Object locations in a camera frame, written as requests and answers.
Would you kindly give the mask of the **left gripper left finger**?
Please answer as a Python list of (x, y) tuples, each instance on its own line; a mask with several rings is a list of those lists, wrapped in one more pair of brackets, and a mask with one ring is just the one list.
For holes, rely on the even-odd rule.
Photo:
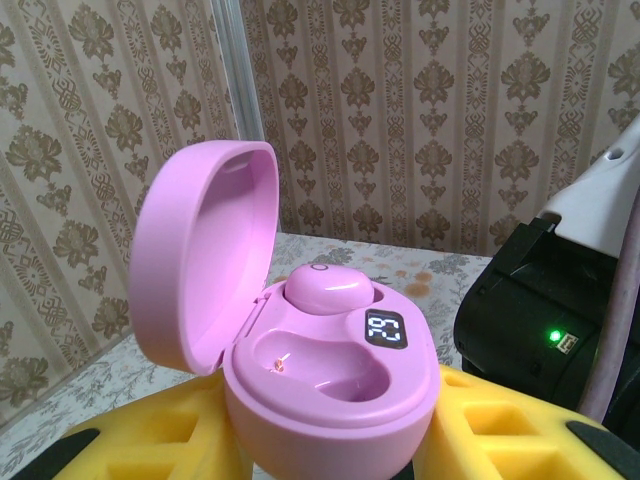
[(14, 479), (250, 479), (220, 372), (88, 419)]

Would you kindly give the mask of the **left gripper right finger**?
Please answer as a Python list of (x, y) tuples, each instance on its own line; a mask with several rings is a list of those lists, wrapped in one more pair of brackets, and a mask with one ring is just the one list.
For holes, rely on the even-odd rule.
[(417, 479), (636, 479), (639, 453), (574, 411), (441, 366)]

